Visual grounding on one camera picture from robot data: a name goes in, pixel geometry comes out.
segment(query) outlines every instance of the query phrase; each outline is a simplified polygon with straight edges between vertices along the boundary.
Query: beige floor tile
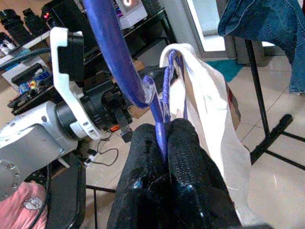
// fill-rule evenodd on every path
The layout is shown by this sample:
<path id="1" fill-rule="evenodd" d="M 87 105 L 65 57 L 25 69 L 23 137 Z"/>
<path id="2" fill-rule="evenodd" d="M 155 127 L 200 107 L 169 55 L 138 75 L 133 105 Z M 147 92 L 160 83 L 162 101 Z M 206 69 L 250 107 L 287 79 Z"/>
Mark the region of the beige floor tile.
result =
<path id="1" fill-rule="evenodd" d="M 287 128 L 287 131 L 305 137 L 305 97 L 289 94 L 288 89 L 285 90 L 281 97 L 267 111 L 270 129 L 274 128 L 285 114 L 291 114 L 294 119 Z M 257 126 L 263 127 L 262 121 Z"/>
<path id="2" fill-rule="evenodd" d="M 115 194 L 96 191 L 98 229 L 106 229 Z M 86 216 L 81 229 L 95 228 L 93 190 L 87 189 Z"/>
<path id="3" fill-rule="evenodd" d="M 255 147 L 260 144 L 264 139 L 264 130 L 259 127 L 254 127 L 250 133 L 247 135 L 247 137 L 244 138 L 242 141 L 243 145 L 248 147 L 248 149 L 253 151 Z"/>
<path id="4" fill-rule="evenodd" d="M 0 128 L 10 120 L 14 119 L 14 115 L 12 115 L 11 109 L 7 107 L 7 104 L 17 95 L 18 93 L 15 89 L 11 87 L 2 76 L 0 76 Z"/>
<path id="5" fill-rule="evenodd" d="M 131 127 L 131 129 L 135 130 L 138 126 L 145 124 L 145 123 L 155 125 L 155 121 L 153 119 L 153 114 L 150 110 L 148 112 L 146 112 L 141 118 L 139 118 L 139 119 L 134 118 L 133 122 L 130 124 L 130 127 Z"/>
<path id="6" fill-rule="evenodd" d="M 120 180 L 122 172 L 120 172 L 112 181 L 110 181 L 107 185 L 106 188 L 111 188 L 111 189 L 116 189 Z"/>
<path id="7" fill-rule="evenodd" d="M 92 142 L 91 148 L 96 149 L 97 143 L 98 141 Z M 119 150 L 119 156 L 117 161 L 111 167 L 91 163 L 90 167 L 87 168 L 88 185 L 105 187 L 122 171 L 129 153 L 130 145 L 124 143 L 121 137 L 117 136 L 116 134 L 113 134 L 110 141 L 103 142 L 101 144 L 100 151 L 104 152 L 111 148 L 117 148 Z M 95 158 L 95 161 L 111 164 L 115 157 L 116 151 L 112 150 L 103 155 L 98 155 Z"/>
<path id="8" fill-rule="evenodd" d="M 269 150 L 305 166 L 305 143 L 281 135 Z"/>
<path id="9" fill-rule="evenodd" d="M 239 140 L 242 141 L 247 136 L 247 134 L 253 129 L 253 127 L 254 126 L 250 124 L 240 123 L 236 130 L 236 134 Z"/>
<path id="10" fill-rule="evenodd" d="M 266 67 L 259 67 L 260 71 L 291 72 L 291 64 L 286 56 L 266 57 L 269 64 Z"/>
<path id="11" fill-rule="evenodd" d="M 275 229 L 303 229 L 305 172 L 269 155 L 252 166 L 250 207 Z"/>
<path id="12" fill-rule="evenodd" d="M 289 72 L 259 71 L 266 109 L 280 97 L 290 82 Z M 241 122 L 255 125 L 260 120 L 252 74 L 249 69 L 242 69 L 229 83 L 235 95 L 242 115 Z"/>

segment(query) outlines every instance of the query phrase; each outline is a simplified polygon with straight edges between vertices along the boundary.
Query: blue jeans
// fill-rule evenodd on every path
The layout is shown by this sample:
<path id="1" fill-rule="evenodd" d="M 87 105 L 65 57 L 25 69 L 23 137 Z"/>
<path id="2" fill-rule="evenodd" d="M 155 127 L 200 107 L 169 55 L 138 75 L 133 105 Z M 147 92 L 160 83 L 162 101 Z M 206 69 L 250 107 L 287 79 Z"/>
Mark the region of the blue jeans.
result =
<path id="1" fill-rule="evenodd" d="M 305 93 L 305 17 L 297 0 L 229 0 L 218 33 L 282 48 L 292 66 L 289 91 Z"/>

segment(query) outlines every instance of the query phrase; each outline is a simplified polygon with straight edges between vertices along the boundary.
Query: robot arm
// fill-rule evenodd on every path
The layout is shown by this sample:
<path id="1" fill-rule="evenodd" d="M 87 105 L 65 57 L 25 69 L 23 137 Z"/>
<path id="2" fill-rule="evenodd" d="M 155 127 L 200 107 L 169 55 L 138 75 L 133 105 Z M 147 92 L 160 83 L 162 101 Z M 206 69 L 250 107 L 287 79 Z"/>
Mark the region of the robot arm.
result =
<path id="1" fill-rule="evenodd" d="M 79 139 L 99 139 L 113 124 L 131 132 L 127 105 L 111 79 L 87 91 L 75 83 L 84 78 L 81 33 L 53 28 L 50 39 L 54 86 L 64 101 L 45 102 L 0 130 L 0 201 L 31 173 L 75 150 Z"/>

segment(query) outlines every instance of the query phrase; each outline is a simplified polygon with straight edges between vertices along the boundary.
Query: white shelf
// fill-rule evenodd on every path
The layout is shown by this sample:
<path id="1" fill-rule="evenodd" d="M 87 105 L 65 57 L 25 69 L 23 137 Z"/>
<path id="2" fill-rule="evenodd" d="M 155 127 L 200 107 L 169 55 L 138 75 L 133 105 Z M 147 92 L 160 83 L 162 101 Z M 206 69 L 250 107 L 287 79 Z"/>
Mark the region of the white shelf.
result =
<path id="1" fill-rule="evenodd" d="M 0 59 L 0 64 L 3 64 L 11 59 L 13 59 L 18 53 L 25 49 L 29 49 L 33 47 L 34 45 L 40 43 L 41 41 L 47 39 L 50 36 L 50 31 L 45 32 L 43 35 L 36 37 L 34 40 L 31 40 L 29 43 L 26 43 L 21 48 L 18 48 L 16 51 L 13 51 L 9 55 L 6 55 Z"/>

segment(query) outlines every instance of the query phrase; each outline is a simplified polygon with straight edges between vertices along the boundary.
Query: white tote bag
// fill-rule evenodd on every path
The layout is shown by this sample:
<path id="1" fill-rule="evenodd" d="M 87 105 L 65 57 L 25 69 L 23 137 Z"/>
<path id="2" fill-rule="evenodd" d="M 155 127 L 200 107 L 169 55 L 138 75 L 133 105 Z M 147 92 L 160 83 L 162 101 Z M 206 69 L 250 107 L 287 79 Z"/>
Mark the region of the white tote bag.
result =
<path id="1" fill-rule="evenodd" d="M 201 147 L 220 170 L 241 224 L 262 223 L 247 203 L 250 154 L 236 135 L 224 77 L 201 61 L 189 44 L 167 46 L 161 54 L 160 67 L 168 66 L 172 50 L 182 55 L 184 63 L 184 80 L 180 67 L 175 63 L 178 79 L 170 88 L 172 120 L 183 118 L 186 99 L 188 120 L 196 129 Z"/>

